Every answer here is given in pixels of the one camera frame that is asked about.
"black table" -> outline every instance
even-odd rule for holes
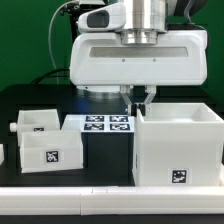
[[[135,100],[143,94],[135,91]],[[196,87],[160,87],[154,102],[204,102],[224,118],[224,108]],[[72,85],[14,85],[0,93],[0,143],[5,162],[0,167],[0,187],[74,186],[73,171],[22,175],[17,136],[9,124],[16,122],[19,110],[57,109],[61,124],[67,114],[124,114],[121,98],[97,100],[77,94]],[[136,216],[1,216],[0,223],[223,223],[224,215],[136,215]]]

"large white box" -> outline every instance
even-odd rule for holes
[[[203,103],[152,103],[138,110],[133,175],[136,186],[216,186],[224,122]]]
[[[83,168],[81,132],[46,131],[22,134],[22,173]]]

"metal cylinder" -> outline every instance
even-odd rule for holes
[[[166,32],[167,0],[123,0],[127,22],[121,30],[122,44],[157,44]]]

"small white box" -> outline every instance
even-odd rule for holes
[[[4,158],[4,149],[3,149],[3,145],[0,145],[0,165],[2,165],[2,163],[4,162],[5,158]]]
[[[203,103],[152,103],[138,110],[133,175],[136,186],[217,186],[224,122]]]
[[[23,133],[20,159],[22,173],[82,169],[81,132]]]
[[[10,124],[10,130],[17,132],[18,145],[21,145],[23,132],[60,130],[57,110],[19,111],[18,122]]]

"green wall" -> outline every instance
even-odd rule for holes
[[[30,83],[53,69],[48,52],[48,26],[65,0],[1,0],[0,90]],[[209,0],[193,21],[210,34],[208,80],[203,89],[224,104],[224,1]],[[71,34],[68,16],[58,16],[53,29],[53,49],[58,67],[69,66]]]

